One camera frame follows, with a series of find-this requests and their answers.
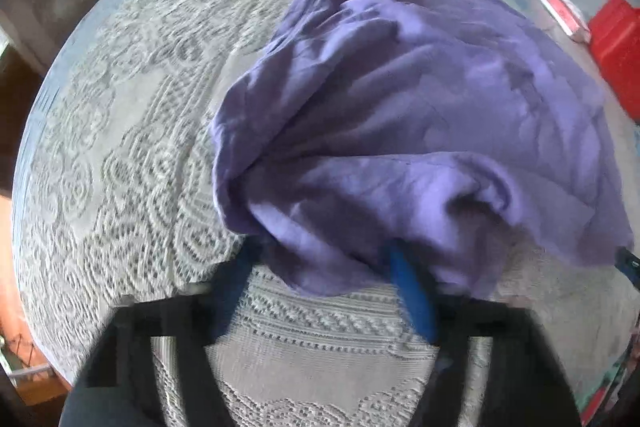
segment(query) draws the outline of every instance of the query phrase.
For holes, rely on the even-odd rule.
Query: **red container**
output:
[[[608,0],[589,29],[600,73],[629,116],[640,120],[640,10],[625,0]]]

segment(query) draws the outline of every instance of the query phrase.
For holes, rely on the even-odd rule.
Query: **purple cloth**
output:
[[[632,243],[600,89],[500,0],[294,0],[210,134],[226,226],[306,293],[379,282],[399,237],[485,295],[500,218],[579,265]]]

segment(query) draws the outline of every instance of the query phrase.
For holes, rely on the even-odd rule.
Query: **white lace tablecloth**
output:
[[[14,258],[33,336],[70,381],[121,296],[173,295],[238,245],[212,205],[207,123],[290,1],[101,0],[49,71],[18,159]],[[610,106],[626,165],[630,127]],[[634,176],[625,167],[625,187]],[[622,352],[640,305],[612,267],[563,266],[519,237],[495,298],[513,296],[537,311],[576,393]],[[462,425],[489,349],[474,344]],[[243,426],[404,425],[434,358],[391,288],[303,298],[267,269],[210,354]],[[168,341],[156,357],[168,422],[183,425]]]

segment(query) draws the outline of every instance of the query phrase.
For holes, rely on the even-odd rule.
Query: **round table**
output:
[[[207,124],[290,1],[100,0],[58,55],[20,149],[14,257],[34,338],[69,381],[123,295],[173,295],[238,245],[212,203]],[[513,296],[577,393],[622,352],[640,304],[614,269],[563,266],[521,239],[494,295]],[[172,346],[154,342],[168,421],[183,425]],[[474,344],[463,425],[489,352]],[[210,356],[239,425],[403,425],[434,349],[390,287],[305,298],[259,268]]]

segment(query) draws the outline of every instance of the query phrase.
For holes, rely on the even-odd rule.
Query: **red object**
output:
[[[549,13],[567,35],[573,37],[580,31],[582,27],[580,19],[573,14],[563,0],[540,0],[540,2],[549,10]]]
[[[640,10],[608,0],[589,21],[591,54],[633,120],[640,120]]]
[[[598,412],[600,404],[604,400],[607,389],[609,388],[609,384],[609,381],[604,382],[602,386],[600,386],[598,390],[593,394],[593,396],[589,400],[589,403],[587,404],[587,407],[585,407],[584,410],[580,413],[580,421],[582,425],[587,425],[587,423],[589,423]]]

